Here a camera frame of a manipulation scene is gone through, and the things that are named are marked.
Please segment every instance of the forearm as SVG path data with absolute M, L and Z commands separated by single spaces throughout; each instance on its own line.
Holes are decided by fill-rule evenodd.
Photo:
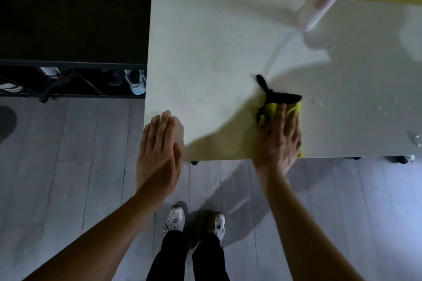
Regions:
M 26 280 L 111 280 L 132 240 L 157 202 L 137 193 L 93 226 Z
M 314 222 L 281 173 L 267 175 L 264 189 L 295 281 L 362 280 Z

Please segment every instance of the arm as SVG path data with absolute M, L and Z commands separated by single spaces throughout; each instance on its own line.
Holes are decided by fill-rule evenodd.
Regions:
M 301 145 L 298 116 L 286 106 L 274 123 L 260 129 L 253 163 L 276 220 L 290 273 L 298 280 L 363 280 L 314 222 L 289 186 L 285 174 Z
M 176 188 L 182 150 L 170 112 L 145 126 L 137 162 L 137 192 L 25 280 L 106 281 L 116 273 L 145 221 Z

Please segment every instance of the person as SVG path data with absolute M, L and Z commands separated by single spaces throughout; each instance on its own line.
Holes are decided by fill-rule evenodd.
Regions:
M 40 266 L 25 280 L 111 280 L 132 240 L 149 216 L 176 188 L 182 167 L 182 149 L 174 142 L 176 121 L 170 112 L 145 126 L 136 166 L 137 192 L 119 209 L 82 234 Z M 259 129 L 252 158 L 293 280 L 362 280 L 339 250 L 313 221 L 289 186 L 285 175 L 301 146 L 298 116 L 286 116 L 281 105 L 272 124 Z M 147 281 L 184 279 L 187 241 L 182 208 L 172 208 L 166 235 Z M 220 242 L 226 226 L 215 213 L 192 255 L 197 281 L 229 280 Z

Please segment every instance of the person's left arm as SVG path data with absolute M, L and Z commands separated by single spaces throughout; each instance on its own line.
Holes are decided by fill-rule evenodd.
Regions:
M 145 126 L 137 162 L 137 192 L 119 209 L 30 274 L 25 281 L 110 281 L 146 220 L 176 188 L 182 150 L 170 112 Z

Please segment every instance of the leg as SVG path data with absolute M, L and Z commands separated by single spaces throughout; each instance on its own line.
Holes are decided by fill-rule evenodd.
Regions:
M 224 262 L 224 251 L 220 245 L 224 232 L 224 216 L 215 213 L 208 225 L 207 233 L 192 255 L 195 281 L 229 281 Z
M 166 280 L 171 276 L 174 281 L 184 280 L 184 267 L 187 256 L 187 240 L 183 234 L 183 209 L 173 207 L 167 224 L 163 226 L 164 237 L 161 250 L 158 252 L 146 281 Z

